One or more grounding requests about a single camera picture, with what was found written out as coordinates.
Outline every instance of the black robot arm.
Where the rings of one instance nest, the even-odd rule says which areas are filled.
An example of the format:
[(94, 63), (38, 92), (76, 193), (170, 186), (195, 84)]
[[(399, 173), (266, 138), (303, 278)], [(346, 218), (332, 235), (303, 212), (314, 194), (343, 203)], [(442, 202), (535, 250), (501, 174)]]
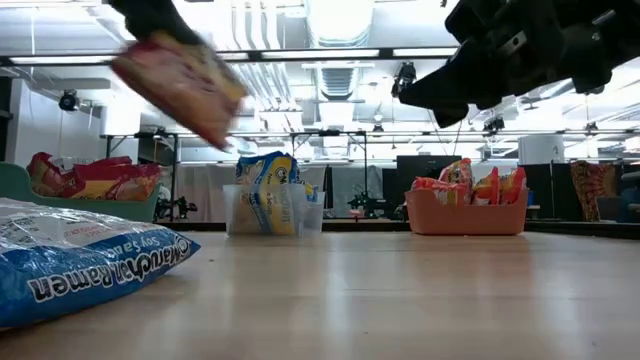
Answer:
[(433, 110), (440, 127), (509, 95), (572, 79), (587, 93), (640, 55), (637, 0), (460, 0), (445, 21), (460, 42), (447, 63), (399, 94)]

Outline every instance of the camera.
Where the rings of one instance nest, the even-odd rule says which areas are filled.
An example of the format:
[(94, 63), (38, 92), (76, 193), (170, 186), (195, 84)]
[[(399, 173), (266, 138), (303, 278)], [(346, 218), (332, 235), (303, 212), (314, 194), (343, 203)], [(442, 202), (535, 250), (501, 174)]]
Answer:
[(65, 90), (64, 94), (60, 97), (58, 106), (64, 111), (77, 111), (80, 106), (80, 99), (78, 99), (77, 91)]

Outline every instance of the blue ramen bag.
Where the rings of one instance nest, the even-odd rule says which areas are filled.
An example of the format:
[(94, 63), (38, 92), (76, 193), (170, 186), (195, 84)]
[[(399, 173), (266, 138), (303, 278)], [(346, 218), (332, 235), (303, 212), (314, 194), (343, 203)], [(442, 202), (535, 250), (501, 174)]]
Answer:
[(131, 294), (198, 249), (162, 226), (0, 199), (0, 329)]

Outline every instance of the orange plastic bin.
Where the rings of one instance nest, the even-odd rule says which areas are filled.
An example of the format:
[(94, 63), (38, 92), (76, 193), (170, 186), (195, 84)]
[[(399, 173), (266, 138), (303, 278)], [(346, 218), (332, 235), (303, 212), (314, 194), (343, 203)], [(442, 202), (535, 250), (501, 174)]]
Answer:
[(411, 231), (422, 235), (516, 235), (524, 231), (527, 193), (512, 205), (442, 205), (429, 190), (405, 193)]

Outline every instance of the ceiling duct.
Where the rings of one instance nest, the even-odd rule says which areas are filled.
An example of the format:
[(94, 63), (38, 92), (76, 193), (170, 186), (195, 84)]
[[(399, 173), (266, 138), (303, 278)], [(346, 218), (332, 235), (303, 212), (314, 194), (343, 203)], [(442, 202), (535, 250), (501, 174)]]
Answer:
[[(305, 0), (311, 46), (365, 47), (373, 17), (373, 0)], [(356, 68), (325, 68), (317, 72), (321, 94), (327, 100), (347, 100), (359, 77)]]

